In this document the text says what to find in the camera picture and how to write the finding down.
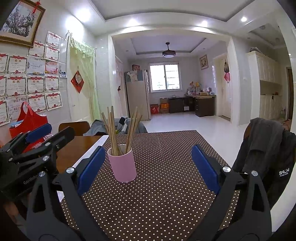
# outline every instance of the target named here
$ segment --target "metal screw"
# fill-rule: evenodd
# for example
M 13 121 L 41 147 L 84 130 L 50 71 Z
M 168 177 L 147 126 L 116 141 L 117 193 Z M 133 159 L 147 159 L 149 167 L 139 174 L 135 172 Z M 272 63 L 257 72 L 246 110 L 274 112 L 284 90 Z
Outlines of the metal screw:
M 49 156 L 44 156 L 44 157 L 42 158 L 43 161 L 47 161 L 48 159 L 49 159 Z
M 73 167 L 69 167 L 66 170 L 67 173 L 73 173 L 74 171 L 75 171 L 75 169 Z
M 225 172 L 230 172 L 231 171 L 231 168 L 230 167 L 227 167 L 227 166 L 224 166 L 222 168 L 222 170 L 225 171 Z
M 256 172 L 256 171 L 252 171 L 251 174 L 252 174 L 254 177 L 258 176 L 258 172 Z
M 45 176 L 45 171 L 39 172 L 39 176 L 40 176 L 40 177 Z

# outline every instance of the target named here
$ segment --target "window frame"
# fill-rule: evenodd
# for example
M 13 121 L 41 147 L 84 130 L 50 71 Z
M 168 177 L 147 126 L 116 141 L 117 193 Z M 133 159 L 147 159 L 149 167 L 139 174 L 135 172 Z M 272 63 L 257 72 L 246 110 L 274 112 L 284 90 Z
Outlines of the window frame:
M 173 90 L 168 90 L 168 84 L 167 84 L 167 78 L 166 78 L 166 72 L 165 72 L 165 65 L 169 64 L 176 64 L 178 66 L 178 74 L 179 74 L 179 89 L 173 89 Z M 152 65 L 163 65 L 164 68 L 164 73 L 165 73 L 165 90 L 152 90 L 152 78 L 151 78 L 151 72 L 150 72 L 150 66 Z M 181 91 L 182 90 L 182 85 L 181 85 L 181 74 L 180 74 L 180 65 L 178 61 L 165 61 L 165 62 L 151 62 L 149 63 L 149 84 L 150 84 L 150 93 L 153 92 L 167 92 L 167 91 Z

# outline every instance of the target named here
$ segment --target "dining table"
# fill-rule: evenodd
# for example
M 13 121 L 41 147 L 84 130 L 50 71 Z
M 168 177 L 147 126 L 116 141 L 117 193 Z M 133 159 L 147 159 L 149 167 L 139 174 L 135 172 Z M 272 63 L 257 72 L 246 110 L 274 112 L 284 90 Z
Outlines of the dining table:
M 75 137 L 58 152 L 58 170 L 76 163 L 100 138 Z M 126 138 L 126 134 L 118 135 L 118 143 L 125 144 Z M 136 134 L 132 151 L 137 176 L 128 183 L 114 178 L 106 155 L 91 188 L 81 198 L 110 240 L 188 239 L 215 199 L 192 161 L 191 149 L 196 144 L 227 166 L 195 130 Z M 109 138 L 103 147 L 106 151 L 111 147 Z M 238 196 L 239 191 L 235 191 L 221 229 L 229 225 Z M 78 229 L 65 198 L 61 206 L 69 226 Z

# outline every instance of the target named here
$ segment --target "window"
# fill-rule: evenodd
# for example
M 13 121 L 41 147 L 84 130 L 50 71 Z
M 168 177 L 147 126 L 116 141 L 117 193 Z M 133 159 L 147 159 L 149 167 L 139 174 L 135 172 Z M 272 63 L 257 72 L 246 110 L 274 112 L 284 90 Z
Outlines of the window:
M 180 90 L 180 71 L 178 62 L 149 63 L 151 92 Z

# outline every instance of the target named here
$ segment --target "pink cup rim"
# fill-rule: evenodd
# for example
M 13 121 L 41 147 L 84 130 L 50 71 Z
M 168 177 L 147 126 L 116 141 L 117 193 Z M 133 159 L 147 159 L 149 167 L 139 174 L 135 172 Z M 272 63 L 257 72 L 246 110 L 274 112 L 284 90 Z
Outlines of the pink cup rim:
M 110 154 L 111 149 L 112 149 L 112 148 L 110 147 L 110 148 L 108 149 L 108 151 L 107 151 L 108 156 L 113 156 L 113 155 Z M 123 156 L 128 155 L 129 153 L 131 153 L 132 150 L 133 150 L 133 149 L 131 148 L 131 150 L 130 150 L 128 153 L 123 154 L 123 155 L 121 155 L 121 156 L 113 156 L 113 157 L 123 157 Z

